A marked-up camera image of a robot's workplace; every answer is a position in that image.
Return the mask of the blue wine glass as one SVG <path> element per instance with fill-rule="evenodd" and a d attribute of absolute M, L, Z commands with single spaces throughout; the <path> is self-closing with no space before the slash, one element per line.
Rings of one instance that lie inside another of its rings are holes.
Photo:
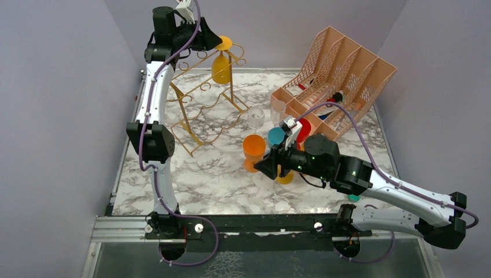
<path fill-rule="evenodd" d="M 276 126 L 269 130 L 267 135 L 268 148 L 271 148 L 274 145 L 281 145 L 284 141 L 285 135 L 285 131 L 279 126 Z"/>

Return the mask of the orange wine glass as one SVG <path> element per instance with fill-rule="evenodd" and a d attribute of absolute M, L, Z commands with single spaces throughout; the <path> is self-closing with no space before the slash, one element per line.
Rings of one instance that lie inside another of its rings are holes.
<path fill-rule="evenodd" d="M 244 168 L 250 173 L 256 173 L 254 163 L 260 161 L 266 151 L 266 142 L 258 134 L 248 135 L 243 141 L 243 154 L 245 156 Z"/>

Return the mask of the gold wire glass rack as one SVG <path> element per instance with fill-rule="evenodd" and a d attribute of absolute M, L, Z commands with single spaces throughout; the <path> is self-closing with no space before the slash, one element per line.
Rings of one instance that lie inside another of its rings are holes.
<path fill-rule="evenodd" d="M 168 107 L 179 107 L 182 114 L 167 111 L 166 119 L 176 142 L 192 156 L 204 145 L 211 145 L 220 135 L 237 125 L 240 118 L 248 113 L 250 106 L 234 91 L 234 81 L 217 84 L 212 80 L 212 62 L 218 50 L 197 52 L 190 58 L 177 63 L 176 73 L 171 80 L 173 96 L 167 99 Z M 229 59 L 229 73 L 235 66 L 246 63 L 244 48 L 233 43 L 225 51 Z"/>

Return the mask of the yellow wine glass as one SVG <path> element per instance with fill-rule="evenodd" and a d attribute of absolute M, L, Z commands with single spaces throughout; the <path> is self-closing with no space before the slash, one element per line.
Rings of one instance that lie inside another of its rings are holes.
<path fill-rule="evenodd" d="M 283 185 L 290 184 L 292 182 L 292 180 L 294 179 L 294 172 L 293 171 L 289 171 L 284 177 L 281 177 L 280 174 L 281 174 L 281 170 L 278 170 L 278 175 L 275 178 L 275 181 L 280 183 L 280 184 L 283 184 Z"/>
<path fill-rule="evenodd" d="M 304 151 L 305 148 L 304 148 L 304 142 L 297 142 L 296 143 L 296 147 L 301 150 L 301 151 Z"/>
<path fill-rule="evenodd" d="M 233 43 L 227 36 L 219 36 L 222 43 L 215 47 L 219 51 L 211 66 L 212 80 L 217 84 L 227 84 L 230 82 L 230 73 L 228 70 L 229 59 L 225 56 L 225 51 L 229 50 Z"/>

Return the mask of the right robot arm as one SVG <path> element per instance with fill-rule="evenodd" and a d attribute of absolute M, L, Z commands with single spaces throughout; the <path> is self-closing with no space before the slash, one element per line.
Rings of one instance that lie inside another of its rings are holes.
<path fill-rule="evenodd" d="M 392 205 L 389 209 L 342 205 L 334 228 L 343 236 L 353 231 L 394 231 L 448 250 L 458 248 L 466 236 L 461 217 L 467 201 L 464 194 L 435 193 L 392 177 L 372 163 L 340 154 L 338 144 L 322 134 L 308 137 L 303 150 L 273 145 L 254 169 L 272 180 L 293 170 L 318 178 L 337 192 Z"/>

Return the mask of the red wine glass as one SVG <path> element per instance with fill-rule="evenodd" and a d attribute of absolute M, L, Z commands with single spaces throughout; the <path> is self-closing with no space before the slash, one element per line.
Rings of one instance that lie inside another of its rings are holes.
<path fill-rule="evenodd" d="M 301 149 L 301 145 L 305 142 L 305 140 L 310 135 L 312 126 L 311 123 L 305 118 L 299 119 L 297 123 L 300 123 L 302 125 L 302 128 L 296 139 L 296 147 L 298 149 Z"/>

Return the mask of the clear wine glass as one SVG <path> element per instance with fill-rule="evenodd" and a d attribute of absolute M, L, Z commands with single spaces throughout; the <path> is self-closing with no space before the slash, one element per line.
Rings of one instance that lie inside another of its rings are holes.
<path fill-rule="evenodd" d="M 264 110 L 259 106 L 253 106 L 248 110 L 247 124 L 252 134 L 262 136 L 261 128 L 265 124 Z"/>
<path fill-rule="evenodd" d="M 278 126 L 286 117 L 286 103 L 281 100 L 274 100 L 270 104 L 270 118 L 273 126 Z"/>

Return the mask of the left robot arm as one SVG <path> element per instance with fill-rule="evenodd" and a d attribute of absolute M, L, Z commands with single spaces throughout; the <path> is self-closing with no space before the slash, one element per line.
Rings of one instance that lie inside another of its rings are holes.
<path fill-rule="evenodd" d="M 183 228 L 170 171 L 175 138 L 164 125 L 167 95 L 181 52 L 208 51 L 222 39 L 208 27 L 197 1 L 178 1 L 175 8 L 154 8 L 152 18 L 154 31 L 144 51 L 141 106 L 135 120 L 127 124 L 126 133 L 138 155 L 140 169 L 151 176 L 154 208 L 148 225 L 173 238 Z"/>

